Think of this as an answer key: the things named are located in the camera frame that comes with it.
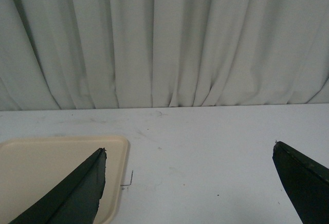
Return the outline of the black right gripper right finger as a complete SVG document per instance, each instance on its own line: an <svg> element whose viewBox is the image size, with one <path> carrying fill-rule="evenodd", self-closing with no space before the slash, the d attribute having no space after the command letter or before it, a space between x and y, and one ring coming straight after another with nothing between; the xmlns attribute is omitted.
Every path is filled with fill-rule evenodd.
<svg viewBox="0 0 329 224"><path fill-rule="evenodd" d="M302 223L328 223L328 168L282 141L272 159Z"/></svg>

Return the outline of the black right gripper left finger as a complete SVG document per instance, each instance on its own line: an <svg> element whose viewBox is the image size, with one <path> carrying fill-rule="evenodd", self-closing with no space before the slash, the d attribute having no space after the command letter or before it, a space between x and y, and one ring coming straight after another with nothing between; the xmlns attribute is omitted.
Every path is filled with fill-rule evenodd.
<svg viewBox="0 0 329 224"><path fill-rule="evenodd" d="M93 223L105 187L106 150L97 149L11 223Z"/></svg>

